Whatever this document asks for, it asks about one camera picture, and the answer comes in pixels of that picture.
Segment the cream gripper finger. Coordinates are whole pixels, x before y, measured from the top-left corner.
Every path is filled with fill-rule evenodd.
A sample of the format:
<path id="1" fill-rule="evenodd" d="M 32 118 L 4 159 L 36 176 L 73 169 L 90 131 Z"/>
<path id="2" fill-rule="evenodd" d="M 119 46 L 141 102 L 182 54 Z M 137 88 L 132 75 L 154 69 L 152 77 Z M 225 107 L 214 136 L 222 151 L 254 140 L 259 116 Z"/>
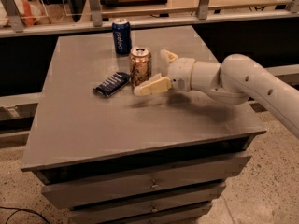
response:
<path id="1" fill-rule="evenodd" d="M 178 58 L 177 54 L 170 52 L 169 50 L 166 50 L 166 49 L 161 49 L 160 55 L 161 55 L 161 58 L 167 64 L 170 64 L 171 62 L 175 61 Z"/>
<path id="2" fill-rule="evenodd" d="M 154 75 L 148 81 L 142 82 L 134 87 L 134 95 L 147 96 L 155 93 L 169 91 L 172 88 L 169 77 L 164 77 L 161 73 Z"/>

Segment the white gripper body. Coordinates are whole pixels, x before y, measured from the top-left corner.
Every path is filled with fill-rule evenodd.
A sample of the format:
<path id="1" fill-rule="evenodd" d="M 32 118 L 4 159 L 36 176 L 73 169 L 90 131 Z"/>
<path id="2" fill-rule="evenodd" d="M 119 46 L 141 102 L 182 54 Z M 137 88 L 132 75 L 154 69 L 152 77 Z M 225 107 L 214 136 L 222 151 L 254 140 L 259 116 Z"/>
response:
<path id="1" fill-rule="evenodd" d="M 192 70 L 194 64 L 195 59 L 193 58 L 178 58 L 169 64 L 167 75 L 175 90 L 191 90 Z"/>

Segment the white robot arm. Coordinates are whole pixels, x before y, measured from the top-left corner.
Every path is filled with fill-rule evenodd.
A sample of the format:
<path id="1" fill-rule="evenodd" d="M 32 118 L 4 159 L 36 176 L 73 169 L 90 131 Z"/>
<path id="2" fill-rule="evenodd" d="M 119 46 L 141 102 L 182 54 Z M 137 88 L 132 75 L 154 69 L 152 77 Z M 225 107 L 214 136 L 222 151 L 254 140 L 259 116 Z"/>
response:
<path id="1" fill-rule="evenodd" d="M 180 58 L 163 49 L 166 74 L 157 74 L 134 87 L 134 95 L 147 96 L 174 89 L 201 91 L 230 105 L 256 100 L 294 136 L 299 137 L 299 90 L 273 76 L 251 58 L 233 54 L 222 63 Z"/>

